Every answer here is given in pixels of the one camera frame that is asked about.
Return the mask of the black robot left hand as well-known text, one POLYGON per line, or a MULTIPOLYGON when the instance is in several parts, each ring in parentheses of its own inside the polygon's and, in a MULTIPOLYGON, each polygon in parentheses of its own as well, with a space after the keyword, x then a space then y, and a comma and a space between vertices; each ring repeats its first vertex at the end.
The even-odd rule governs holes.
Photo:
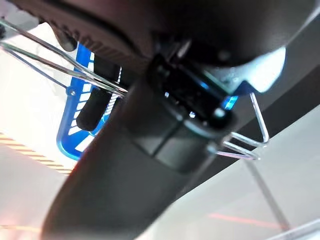
POLYGON ((56 196, 43 240, 133 240, 233 130, 216 110, 234 89, 214 74, 286 46, 317 0, 16 0, 137 79, 56 196))

